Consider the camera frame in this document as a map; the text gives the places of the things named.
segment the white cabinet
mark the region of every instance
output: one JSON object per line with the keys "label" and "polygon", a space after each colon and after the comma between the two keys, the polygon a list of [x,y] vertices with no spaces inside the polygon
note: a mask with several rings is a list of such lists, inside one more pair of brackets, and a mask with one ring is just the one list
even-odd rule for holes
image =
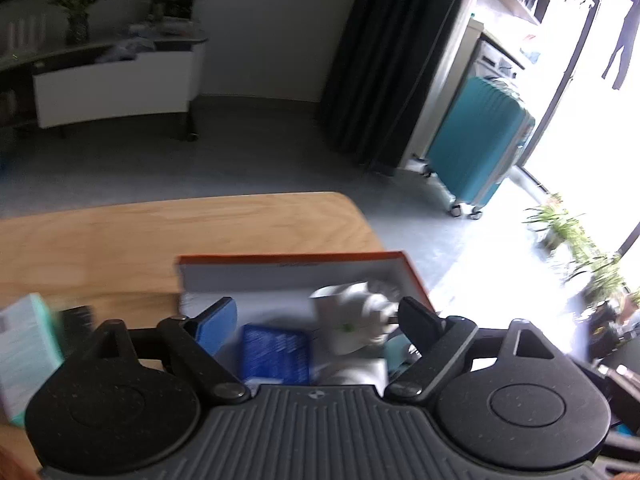
{"label": "white cabinet", "polygon": [[33,76],[38,126],[187,112],[199,92],[204,43],[135,60],[91,64]]}

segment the metal screw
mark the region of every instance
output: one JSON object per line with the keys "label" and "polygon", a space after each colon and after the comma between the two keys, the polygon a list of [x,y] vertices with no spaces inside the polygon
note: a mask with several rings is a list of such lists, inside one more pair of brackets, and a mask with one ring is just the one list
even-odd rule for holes
{"label": "metal screw", "polygon": [[403,397],[405,399],[418,396],[422,393],[422,388],[420,387],[419,384],[404,383],[402,381],[399,383],[391,383],[389,385],[389,390],[396,397]]}
{"label": "metal screw", "polygon": [[220,399],[235,400],[244,396],[246,387],[244,384],[239,383],[221,383],[216,384],[213,388],[213,393]]}

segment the gray floor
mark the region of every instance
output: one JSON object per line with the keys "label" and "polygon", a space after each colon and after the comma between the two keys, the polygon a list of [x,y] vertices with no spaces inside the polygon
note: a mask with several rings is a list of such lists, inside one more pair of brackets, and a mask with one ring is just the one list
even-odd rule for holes
{"label": "gray floor", "polygon": [[363,174],[324,145],[311,115],[241,107],[196,111],[199,142],[177,118],[70,126],[28,135],[0,174],[0,218],[199,196],[334,190],[361,208],[386,248],[411,256],[437,309],[485,326],[527,317],[566,346],[566,293],[522,224],[533,199],[505,181],[479,221],[452,218],[437,179]]}

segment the wooden table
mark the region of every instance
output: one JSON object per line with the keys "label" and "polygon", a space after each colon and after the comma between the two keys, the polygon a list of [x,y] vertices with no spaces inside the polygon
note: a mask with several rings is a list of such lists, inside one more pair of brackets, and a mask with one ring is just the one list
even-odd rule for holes
{"label": "wooden table", "polygon": [[[176,312],[180,254],[383,250],[362,213],[338,193],[227,196],[107,206],[0,221],[0,305],[30,292],[97,323],[155,326]],[[0,446],[39,463],[24,431],[0,426]]]}

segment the blue package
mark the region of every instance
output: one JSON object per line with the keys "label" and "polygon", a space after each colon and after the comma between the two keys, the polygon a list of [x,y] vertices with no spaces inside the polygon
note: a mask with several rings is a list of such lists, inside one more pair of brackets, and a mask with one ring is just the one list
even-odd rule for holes
{"label": "blue package", "polygon": [[240,377],[253,384],[309,384],[310,354],[305,332],[245,325]]}
{"label": "blue package", "polygon": [[188,320],[184,328],[207,354],[213,356],[236,330],[238,307],[233,298],[220,298],[198,316]]}

